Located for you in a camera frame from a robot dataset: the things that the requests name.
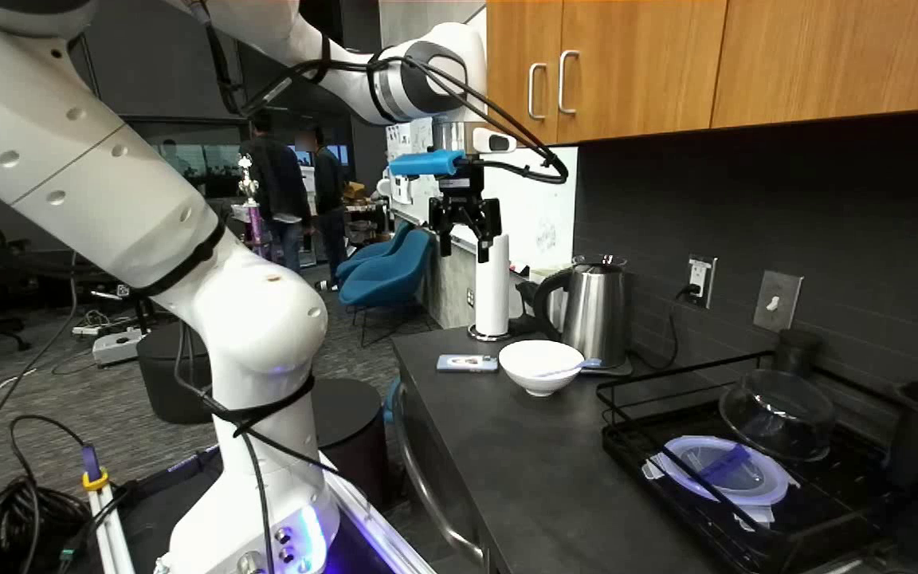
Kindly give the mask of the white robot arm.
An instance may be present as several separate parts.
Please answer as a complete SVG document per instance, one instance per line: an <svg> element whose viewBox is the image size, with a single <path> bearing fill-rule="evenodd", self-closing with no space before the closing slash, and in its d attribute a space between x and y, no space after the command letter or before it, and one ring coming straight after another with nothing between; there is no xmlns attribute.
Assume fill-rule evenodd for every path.
<svg viewBox="0 0 918 574"><path fill-rule="evenodd" d="M324 298L247 249L66 57L97 0L0 0L0 202L208 348L217 481L153 574L322 574L339 536L312 415Z"/></svg>

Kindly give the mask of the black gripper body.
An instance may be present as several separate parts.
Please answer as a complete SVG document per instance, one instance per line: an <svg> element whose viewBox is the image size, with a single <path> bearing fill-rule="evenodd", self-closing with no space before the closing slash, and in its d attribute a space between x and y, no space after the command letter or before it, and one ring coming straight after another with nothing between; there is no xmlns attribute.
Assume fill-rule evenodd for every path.
<svg viewBox="0 0 918 574"><path fill-rule="evenodd" d="M432 202L432 226L449 231L465 223L476 237L500 231L500 202L485 196L485 162L465 152L442 152L432 162L441 194Z"/></svg>

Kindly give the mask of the robot base with lights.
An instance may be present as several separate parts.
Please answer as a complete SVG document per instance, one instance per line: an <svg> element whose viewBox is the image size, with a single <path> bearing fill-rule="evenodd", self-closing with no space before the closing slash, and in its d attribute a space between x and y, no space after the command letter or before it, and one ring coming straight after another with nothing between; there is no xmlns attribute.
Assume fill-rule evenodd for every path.
<svg viewBox="0 0 918 574"><path fill-rule="evenodd" d="M153 574L438 574L432 561L335 469L280 481L265 469L187 462L89 489L104 574L140 574L130 533L176 502Z"/></svg>

